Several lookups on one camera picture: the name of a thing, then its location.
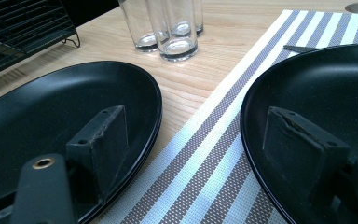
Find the white placemat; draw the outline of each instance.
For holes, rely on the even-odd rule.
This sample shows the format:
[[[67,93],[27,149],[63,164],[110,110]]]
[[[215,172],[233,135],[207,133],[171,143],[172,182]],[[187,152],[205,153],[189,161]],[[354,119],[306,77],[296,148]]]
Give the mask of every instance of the white placemat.
[[[101,223],[285,223],[246,159],[239,113],[286,44],[358,43],[358,14],[285,10],[210,98],[136,178]]]

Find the dish rack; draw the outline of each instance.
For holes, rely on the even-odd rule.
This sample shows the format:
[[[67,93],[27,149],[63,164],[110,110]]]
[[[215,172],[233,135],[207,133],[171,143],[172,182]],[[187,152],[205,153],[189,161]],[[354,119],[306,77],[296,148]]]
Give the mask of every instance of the dish rack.
[[[68,39],[71,35],[77,43]],[[80,46],[60,0],[0,0],[0,71],[67,40]]]

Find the black plate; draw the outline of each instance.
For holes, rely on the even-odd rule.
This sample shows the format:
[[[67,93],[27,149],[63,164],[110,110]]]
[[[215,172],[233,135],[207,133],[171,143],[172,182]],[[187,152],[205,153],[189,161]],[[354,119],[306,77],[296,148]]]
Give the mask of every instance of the black plate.
[[[128,63],[84,63],[0,97],[0,209],[13,204],[24,163],[47,153],[65,155],[65,144],[98,112],[114,105],[125,106],[131,154],[109,202],[135,176],[157,138],[162,102],[155,79]],[[90,220],[109,202],[75,204],[79,222]]]
[[[333,207],[310,206],[282,183],[263,153],[270,106],[285,108],[351,146],[358,157],[358,45],[297,55],[266,71],[246,93],[241,137],[261,186],[284,217],[297,223],[337,223]]]

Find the table surface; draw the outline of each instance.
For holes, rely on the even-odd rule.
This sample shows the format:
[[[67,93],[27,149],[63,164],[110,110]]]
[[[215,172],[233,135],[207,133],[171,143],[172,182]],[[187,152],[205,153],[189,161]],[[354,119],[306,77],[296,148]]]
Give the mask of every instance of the table surface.
[[[144,167],[167,145],[284,9],[345,12],[348,0],[203,0],[204,33],[199,51],[168,63],[158,52],[142,53],[132,42],[121,9],[77,28],[81,47],[56,44],[0,72],[0,96],[52,71],[86,62],[120,61],[149,72],[160,86],[163,118]]]

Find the drinking glass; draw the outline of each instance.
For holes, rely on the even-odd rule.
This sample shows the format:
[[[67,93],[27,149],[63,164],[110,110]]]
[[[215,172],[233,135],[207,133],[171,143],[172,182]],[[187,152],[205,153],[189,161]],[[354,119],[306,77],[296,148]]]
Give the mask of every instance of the drinking glass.
[[[158,49],[145,0],[118,0],[135,48],[142,52]]]
[[[203,16],[202,16],[202,0],[193,0],[194,15],[196,17],[197,36],[202,35],[203,32]]]
[[[193,0],[147,0],[147,10],[162,59],[178,62],[196,54]]]

